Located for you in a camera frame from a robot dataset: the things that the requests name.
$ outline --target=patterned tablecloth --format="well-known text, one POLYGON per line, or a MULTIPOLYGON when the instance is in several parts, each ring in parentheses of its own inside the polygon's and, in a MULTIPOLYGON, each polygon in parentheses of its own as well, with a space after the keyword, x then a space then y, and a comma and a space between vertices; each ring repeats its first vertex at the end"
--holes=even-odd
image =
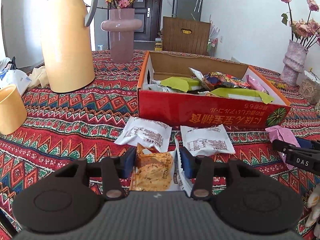
MULTIPOLYGON (((128 64, 113 64, 108 51, 94 51, 96 78, 84 89, 68 94, 56 94, 49 88, 34 88, 22 96, 28 117, 17 131, 0 135, 0 207, 12 221, 12 202, 15 196, 51 172, 84 157, 88 162, 103 156, 121 155, 128 146, 114 144, 130 116, 138 116, 136 85, 144 51, 137 50, 128 64)), ((268 79, 279 82, 279 73, 257 68, 268 79)), ((297 92, 283 85, 281 92, 293 107, 283 123, 296 136, 320 139, 320 119, 297 92)), ((306 200, 319 177, 299 169, 288 171, 278 154, 272 150, 268 134, 263 130, 244 130, 226 127, 238 158, 292 188, 306 200)), ((172 131, 180 139, 179 128, 172 131)), ((230 155, 215 155, 215 161, 227 162, 230 155)), ((130 181, 123 180, 124 187, 130 181)), ((102 185, 92 180, 90 187, 100 193, 102 185)), ((215 193, 225 187, 223 178, 215 178, 215 193)), ((310 210, 306 207, 296 228, 305 239, 313 238, 312 228, 304 222, 310 210)), ((0 240, 10 237, 0 228, 0 240)))

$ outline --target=pink textured vase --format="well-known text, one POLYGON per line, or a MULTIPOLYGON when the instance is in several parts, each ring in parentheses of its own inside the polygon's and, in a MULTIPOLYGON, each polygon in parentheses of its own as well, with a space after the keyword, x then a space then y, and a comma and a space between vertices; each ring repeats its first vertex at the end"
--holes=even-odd
POLYGON ((284 55, 284 68, 280 79, 292 87, 296 86, 298 75, 303 71, 307 54, 308 49, 306 47, 290 40, 287 53, 284 55))
POLYGON ((134 30, 141 26, 142 21, 134 18, 134 8, 110 10, 110 19, 101 23, 101 29, 110 32, 112 62, 132 61, 134 30))

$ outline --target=green snack wrapper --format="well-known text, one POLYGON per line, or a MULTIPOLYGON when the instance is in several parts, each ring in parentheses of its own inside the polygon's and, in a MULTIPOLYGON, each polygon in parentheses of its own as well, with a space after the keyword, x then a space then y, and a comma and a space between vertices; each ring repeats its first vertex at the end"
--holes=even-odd
POLYGON ((274 100, 272 96, 265 92, 244 88, 217 88, 210 93, 219 97, 244 99, 255 102, 263 102, 265 104, 270 104, 274 100))
POLYGON ((161 80, 160 85, 177 89, 183 92, 199 90, 202 88, 199 80, 188 77, 170 77, 161 80))

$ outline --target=red cardboard box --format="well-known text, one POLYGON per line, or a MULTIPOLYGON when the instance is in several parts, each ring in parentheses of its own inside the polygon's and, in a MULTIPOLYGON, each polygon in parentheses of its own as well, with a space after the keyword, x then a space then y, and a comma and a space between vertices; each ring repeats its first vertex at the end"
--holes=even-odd
POLYGON ((139 117, 171 126, 211 127, 224 124, 241 128, 265 128, 281 124, 290 111, 290 102, 252 66, 198 55, 181 56, 165 52, 147 52, 138 87, 139 117), (256 78, 275 99, 270 104, 233 98, 217 98, 187 93, 157 92, 148 89, 152 79, 192 76, 189 67, 203 74, 213 71, 245 80, 256 78))

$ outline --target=pink snack wrapper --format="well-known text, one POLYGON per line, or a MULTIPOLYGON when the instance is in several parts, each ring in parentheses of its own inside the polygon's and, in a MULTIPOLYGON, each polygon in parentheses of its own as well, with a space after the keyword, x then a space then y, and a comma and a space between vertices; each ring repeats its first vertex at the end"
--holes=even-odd
POLYGON ((247 83, 254 89, 268 94, 268 91, 252 76, 247 75, 247 83))
MULTIPOLYGON (((296 147, 300 147, 297 139, 293 135, 292 131, 289 128, 284 128, 280 125, 275 125, 266 128, 266 131, 269 133, 269 139, 271 142, 273 140, 278 139, 280 141, 284 141, 290 144, 295 145, 296 147)), ((282 152, 278 152, 284 164, 288 167, 289 170, 292 170, 294 166, 285 163, 286 155, 282 152)))

